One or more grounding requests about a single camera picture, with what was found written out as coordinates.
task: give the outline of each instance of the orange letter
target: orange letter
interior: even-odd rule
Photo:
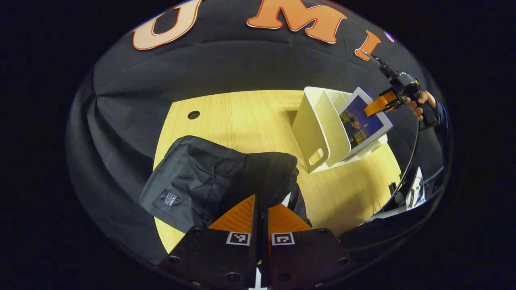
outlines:
[[[365,50],[367,53],[371,54],[373,53],[373,50],[375,49],[377,44],[382,43],[382,41],[376,36],[374,33],[372,33],[369,30],[366,30],[365,33],[367,34],[367,38],[364,41],[364,44],[359,49],[355,50],[355,55],[362,58],[365,61],[369,61],[369,57],[365,55],[361,50]]]
[[[278,20],[280,10],[287,19],[288,27],[292,31],[298,31],[308,23],[315,20],[314,25],[305,30],[310,37],[328,43],[336,43],[338,25],[346,16],[326,5],[317,5],[311,8],[301,0],[262,0],[258,14],[247,20],[251,27],[278,29],[283,23]]]
[[[178,38],[193,26],[197,18],[197,9],[202,0],[192,0],[174,9],[179,9],[175,25],[164,33],[154,34],[154,24],[163,14],[154,17],[134,30],[133,47],[137,50],[150,50]]]

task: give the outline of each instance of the cable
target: cable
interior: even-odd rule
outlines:
[[[417,142],[419,140],[419,120],[416,118],[416,138],[415,138],[415,141],[414,141],[414,147],[412,148],[412,154],[410,155],[410,159],[409,159],[409,163],[407,164],[407,167],[405,168],[405,171],[403,172],[403,175],[401,176],[401,179],[399,180],[399,184],[398,186],[396,186],[396,189],[394,190],[393,194],[391,195],[391,197],[389,198],[389,200],[387,200],[387,202],[375,213],[380,213],[383,211],[383,209],[392,201],[392,199],[394,198],[394,196],[396,195],[396,193],[398,193],[398,190],[399,188],[401,187],[401,184],[403,183],[403,180],[407,177],[407,172],[409,171],[409,168],[410,168],[410,165],[412,165],[412,159],[414,158],[414,153],[416,152],[416,148],[417,148]]]

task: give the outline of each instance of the framed photo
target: framed photo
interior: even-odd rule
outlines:
[[[393,127],[392,122],[382,111],[370,117],[366,116],[364,109],[373,101],[373,98],[357,87],[337,111],[351,143],[351,151],[344,159],[355,155]]]

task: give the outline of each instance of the table surface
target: table surface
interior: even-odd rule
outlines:
[[[388,185],[399,183],[401,170],[384,144],[359,161],[308,174],[292,132],[304,95],[298,90],[223,93],[174,102],[162,128],[154,168],[178,138],[198,136],[242,153],[285,152],[298,158],[297,182],[314,228],[338,236],[371,217],[389,199]],[[187,118],[192,111],[200,115]],[[159,236],[170,252],[184,233],[155,218]]]

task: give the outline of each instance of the human hand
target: human hand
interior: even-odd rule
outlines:
[[[422,108],[419,108],[417,106],[417,103],[416,101],[414,100],[411,100],[409,97],[407,97],[407,102],[409,103],[409,106],[410,108],[412,109],[412,112],[414,113],[414,115],[416,115],[417,119],[422,121],[423,120],[423,109]],[[437,108],[437,102],[436,102],[436,99],[430,95],[429,92],[427,91],[422,91],[421,92],[421,95],[420,97],[417,99],[417,102],[420,103],[420,104],[424,104],[425,102],[428,102],[428,104],[430,104],[430,106],[433,108],[433,109],[436,109]]]

